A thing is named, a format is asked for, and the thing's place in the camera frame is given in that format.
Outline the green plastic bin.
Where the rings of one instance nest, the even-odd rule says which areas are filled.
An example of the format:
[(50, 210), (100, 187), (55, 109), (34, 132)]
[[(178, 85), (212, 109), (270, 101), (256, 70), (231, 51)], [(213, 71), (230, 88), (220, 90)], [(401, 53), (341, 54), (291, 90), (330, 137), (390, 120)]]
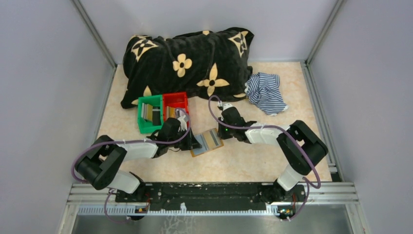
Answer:
[[(154, 126), (152, 125), (151, 122), (145, 121), (141, 118), (141, 108), (142, 104), (147, 103), (152, 106), (159, 106), (160, 107), (160, 112), (161, 112), (161, 125), (159, 126)], [(149, 97), (141, 97), (138, 100), (138, 117), (137, 117), (137, 123), (139, 126), (139, 131), (142, 134), (149, 134), (154, 132), (155, 130), (160, 130), (164, 120), (163, 120), (163, 101), (162, 101), (162, 95), (154, 95), (154, 96), (149, 96)]]

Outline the yellow leather card holder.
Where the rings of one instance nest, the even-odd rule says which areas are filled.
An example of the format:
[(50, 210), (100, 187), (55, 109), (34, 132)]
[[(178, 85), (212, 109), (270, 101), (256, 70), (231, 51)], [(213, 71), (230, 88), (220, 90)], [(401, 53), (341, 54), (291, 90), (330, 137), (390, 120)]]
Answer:
[(213, 128), (194, 136), (200, 148), (192, 149), (191, 156), (197, 157), (224, 146), (223, 140), (218, 137), (218, 129)]

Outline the red plastic bin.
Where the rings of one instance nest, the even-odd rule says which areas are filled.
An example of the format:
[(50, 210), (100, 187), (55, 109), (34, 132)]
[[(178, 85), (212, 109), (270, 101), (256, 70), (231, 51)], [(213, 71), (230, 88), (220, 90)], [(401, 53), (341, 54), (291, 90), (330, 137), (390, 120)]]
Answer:
[(188, 110), (188, 98), (186, 92), (178, 92), (178, 93), (168, 93), (162, 95), (163, 101), (163, 120), (165, 119), (165, 110), (167, 106), (175, 107), (175, 108), (182, 108), (185, 109), (187, 113)]

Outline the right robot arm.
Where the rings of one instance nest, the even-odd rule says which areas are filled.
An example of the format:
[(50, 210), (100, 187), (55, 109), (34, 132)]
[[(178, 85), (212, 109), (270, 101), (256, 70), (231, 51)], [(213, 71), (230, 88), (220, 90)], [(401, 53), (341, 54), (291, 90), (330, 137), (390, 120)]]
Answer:
[(279, 146), (288, 161), (282, 174), (261, 197), (266, 202), (287, 201), (293, 188), (328, 154), (324, 142), (302, 120), (286, 127), (268, 127), (256, 121), (245, 121), (236, 107), (225, 103), (219, 107), (218, 136), (235, 138), (248, 144)]

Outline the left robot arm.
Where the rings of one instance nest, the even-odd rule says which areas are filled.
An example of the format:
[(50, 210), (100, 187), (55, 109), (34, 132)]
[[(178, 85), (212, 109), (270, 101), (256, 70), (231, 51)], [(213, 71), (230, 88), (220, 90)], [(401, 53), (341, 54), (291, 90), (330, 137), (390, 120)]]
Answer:
[(73, 171), (80, 174), (96, 190), (105, 188), (127, 193), (135, 202), (145, 198), (144, 181), (120, 166), (125, 161), (158, 158), (170, 148), (180, 151), (200, 149), (186, 116), (168, 118), (161, 129), (141, 140), (115, 141), (108, 135), (100, 136), (95, 143), (73, 164)]

